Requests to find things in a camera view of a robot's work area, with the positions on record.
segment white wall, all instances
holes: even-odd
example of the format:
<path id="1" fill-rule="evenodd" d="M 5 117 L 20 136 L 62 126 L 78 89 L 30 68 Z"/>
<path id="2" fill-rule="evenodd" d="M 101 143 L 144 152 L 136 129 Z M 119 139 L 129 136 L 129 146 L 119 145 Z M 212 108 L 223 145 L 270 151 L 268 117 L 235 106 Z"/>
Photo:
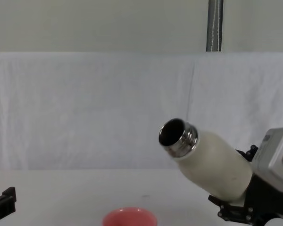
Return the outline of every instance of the white wall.
<path id="1" fill-rule="evenodd" d="M 0 51 L 204 52 L 207 0 L 0 0 Z"/>
<path id="2" fill-rule="evenodd" d="M 225 0 L 222 48 L 283 51 L 283 0 Z"/>

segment black mount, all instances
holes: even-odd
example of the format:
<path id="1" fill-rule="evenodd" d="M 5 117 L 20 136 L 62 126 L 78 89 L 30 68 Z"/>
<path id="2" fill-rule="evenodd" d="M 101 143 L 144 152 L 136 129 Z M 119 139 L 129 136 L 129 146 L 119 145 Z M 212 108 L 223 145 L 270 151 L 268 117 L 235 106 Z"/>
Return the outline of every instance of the black mount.
<path id="1" fill-rule="evenodd" d="M 251 162 L 257 150 L 258 147 L 252 145 L 246 153 L 238 152 Z M 232 206 L 211 195 L 208 199 L 220 207 L 218 216 L 225 221 L 264 226 L 271 219 L 283 218 L 283 193 L 255 174 L 246 190 L 243 207 Z"/>
<path id="2" fill-rule="evenodd" d="M 0 220 L 16 211 L 16 201 L 16 190 L 14 187 L 10 187 L 2 193 L 2 196 L 0 196 Z"/>

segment bottle opening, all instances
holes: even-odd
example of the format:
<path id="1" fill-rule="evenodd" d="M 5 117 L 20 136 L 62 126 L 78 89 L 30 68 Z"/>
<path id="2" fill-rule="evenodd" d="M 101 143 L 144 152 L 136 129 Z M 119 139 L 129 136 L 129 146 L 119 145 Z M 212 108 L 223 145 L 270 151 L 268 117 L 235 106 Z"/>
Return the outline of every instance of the bottle opening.
<path id="1" fill-rule="evenodd" d="M 159 143 L 162 146 L 171 146 L 175 144 L 184 133 L 184 121 L 181 119 L 172 119 L 168 121 L 159 132 Z"/>

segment metal pole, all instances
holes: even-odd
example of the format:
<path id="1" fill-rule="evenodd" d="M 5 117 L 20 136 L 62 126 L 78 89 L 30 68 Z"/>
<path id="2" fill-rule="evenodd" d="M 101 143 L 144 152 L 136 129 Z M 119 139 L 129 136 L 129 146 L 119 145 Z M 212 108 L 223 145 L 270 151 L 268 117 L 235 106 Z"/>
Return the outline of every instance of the metal pole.
<path id="1" fill-rule="evenodd" d="M 222 43 L 223 0 L 208 0 L 207 52 L 220 52 Z"/>

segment screw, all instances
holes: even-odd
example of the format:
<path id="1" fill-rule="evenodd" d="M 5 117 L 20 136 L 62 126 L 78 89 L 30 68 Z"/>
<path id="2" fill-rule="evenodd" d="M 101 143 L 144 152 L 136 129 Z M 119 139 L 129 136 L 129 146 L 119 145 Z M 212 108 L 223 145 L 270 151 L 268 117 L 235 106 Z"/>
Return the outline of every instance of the screw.
<path id="1" fill-rule="evenodd" d="M 251 148 L 251 150 L 256 150 L 256 149 L 258 149 L 257 146 L 255 146 L 255 145 L 250 146 L 250 148 Z"/>

